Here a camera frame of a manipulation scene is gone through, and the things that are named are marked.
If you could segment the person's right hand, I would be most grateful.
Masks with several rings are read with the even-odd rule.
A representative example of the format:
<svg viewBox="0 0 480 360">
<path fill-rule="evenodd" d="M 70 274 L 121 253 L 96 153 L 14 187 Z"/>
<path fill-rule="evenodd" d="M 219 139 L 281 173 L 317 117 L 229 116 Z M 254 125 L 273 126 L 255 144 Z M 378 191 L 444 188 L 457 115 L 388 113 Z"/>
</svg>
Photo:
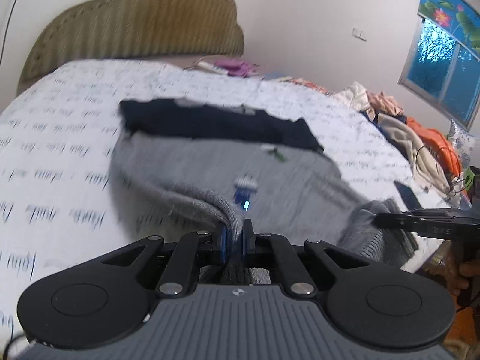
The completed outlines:
<svg viewBox="0 0 480 360">
<path fill-rule="evenodd" d="M 479 240 L 445 241 L 433 262 L 432 272 L 442 277 L 460 310 L 479 303 Z"/>
</svg>

